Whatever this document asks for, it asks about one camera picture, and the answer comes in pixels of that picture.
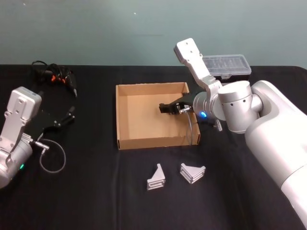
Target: wire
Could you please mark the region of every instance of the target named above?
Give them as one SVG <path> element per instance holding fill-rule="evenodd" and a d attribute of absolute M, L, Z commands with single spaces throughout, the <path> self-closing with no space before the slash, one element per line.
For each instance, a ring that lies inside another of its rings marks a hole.
<path fill-rule="evenodd" d="M 55 142 L 55 141 L 53 141 L 53 140 L 50 140 L 50 139 L 42 138 L 42 139 L 40 139 L 40 140 L 42 140 L 42 141 L 49 141 L 49 142 L 51 142 L 51 143 L 56 144 L 56 145 L 62 150 L 63 156 L 64 156 L 64 163 L 63 163 L 63 166 L 62 166 L 59 170 L 50 171 L 50 170 L 46 169 L 46 168 L 43 166 L 42 159 L 43 159 L 43 155 L 44 155 L 44 154 L 42 153 L 42 154 L 40 155 L 40 158 L 39 158 L 39 165 L 40 165 L 40 167 L 41 167 L 44 171 L 46 171 L 46 172 L 48 172 L 48 173 L 59 173 L 59 172 L 61 172 L 61 171 L 64 169 L 65 165 L 66 165 L 66 154 L 65 154 L 65 151 L 64 151 L 63 147 L 62 147 L 59 143 L 57 143 L 57 142 Z"/>
<path fill-rule="evenodd" d="M 193 125 L 192 125 L 192 122 L 191 122 L 191 117 L 190 117 L 190 114 L 188 112 L 185 112 L 185 114 L 188 116 L 188 120 L 189 120 L 189 126 L 190 126 L 190 131 L 191 131 L 191 139 L 190 139 L 190 145 L 193 144 Z M 186 132 L 186 138 L 187 138 L 187 141 L 189 141 L 188 139 L 188 128 L 187 128 L 187 132 Z"/>

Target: open cardboard box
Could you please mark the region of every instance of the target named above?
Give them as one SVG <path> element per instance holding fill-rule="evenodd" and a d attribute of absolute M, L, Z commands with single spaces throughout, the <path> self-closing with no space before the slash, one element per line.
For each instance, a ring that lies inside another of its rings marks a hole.
<path fill-rule="evenodd" d="M 117 139 L 120 150 L 190 144 L 190 127 L 186 114 L 162 114 L 159 104 L 168 104 L 189 92 L 185 82 L 116 86 Z M 192 144 L 200 140 L 195 114 Z"/>

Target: black table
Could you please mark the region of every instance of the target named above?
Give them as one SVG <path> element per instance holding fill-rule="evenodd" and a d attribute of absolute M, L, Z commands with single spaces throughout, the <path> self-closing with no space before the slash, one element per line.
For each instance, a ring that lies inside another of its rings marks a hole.
<path fill-rule="evenodd" d="M 11 184 L 0 190 L 0 229 L 97 230 L 288 230 L 304 229 L 280 189 L 245 145 L 244 136 L 201 125 L 201 144 L 118 151 L 115 85 L 186 81 L 185 67 L 71 66 L 78 100 L 62 87 L 44 86 L 42 108 L 63 115 L 76 105 L 73 125 L 47 137 L 58 141 L 67 165 L 47 174 L 35 151 Z M 29 66 L 0 66 L 0 113 L 11 90 L 29 86 Z M 307 71 L 298 67 L 252 67 L 251 83 L 268 80 L 307 113 Z M 0 126 L 4 117 L 0 116 Z M 193 185 L 180 164 L 206 166 Z M 161 163 L 164 188 L 146 191 L 146 180 Z"/>

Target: gray cable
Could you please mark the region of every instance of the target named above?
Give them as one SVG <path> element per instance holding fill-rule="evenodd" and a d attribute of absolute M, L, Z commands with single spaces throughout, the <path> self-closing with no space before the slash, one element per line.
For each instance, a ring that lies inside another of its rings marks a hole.
<path fill-rule="evenodd" d="M 192 125 L 192 122 L 191 122 L 191 117 L 190 117 L 190 114 L 188 112 L 185 112 L 185 114 L 188 116 L 188 120 L 189 120 L 189 126 L 190 126 L 190 131 L 191 131 L 191 139 L 190 139 L 190 145 L 193 144 L 193 125 Z M 187 132 L 186 132 L 186 138 L 187 138 L 187 141 L 188 140 L 188 129 L 187 129 Z"/>
<path fill-rule="evenodd" d="M 59 146 L 59 148 L 62 150 L 63 156 L 64 156 L 64 163 L 63 163 L 63 166 L 62 166 L 59 170 L 50 171 L 50 170 L 46 169 L 46 168 L 43 166 L 43 164 L 42 164 L 42 159 L 43 159 L 43 155 L 44 155 L 44 154 L 42 153 L 42 154 L 40 155 L 40 158 L 39 158 L 39 165 L 40 165 L 40 167 L 41 167 L 44 171 L 46 171 L 46 172 L 48 172 L 48 173 L 59 173 L 59 172 L 61 172 L 61 171 L 64 169 L 65 165 L 66 165 L 66 154 L 65 154 L 64 149 L 62 148 L 62 146 L 61 146 L 59 143 L 57 143 L 57 142 L 55 142 L 55 141 L 53 141 L 53 140 L 44 139 L 44 138 L 42 138 L 42 139 L 40 139 L 40 140 L 42 140 L 42 141 L 50 141 L 51 143 L 56 144 L 56 145 Z"/>

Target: blue led light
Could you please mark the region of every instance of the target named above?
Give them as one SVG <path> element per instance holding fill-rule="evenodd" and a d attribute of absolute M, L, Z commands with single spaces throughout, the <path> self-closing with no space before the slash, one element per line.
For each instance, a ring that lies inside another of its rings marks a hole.
<path fill-rule="evenodd" d="M 206 113 L 205 112 L 201 112 L 201 117 L 206 118 L 207 117 Z"/>

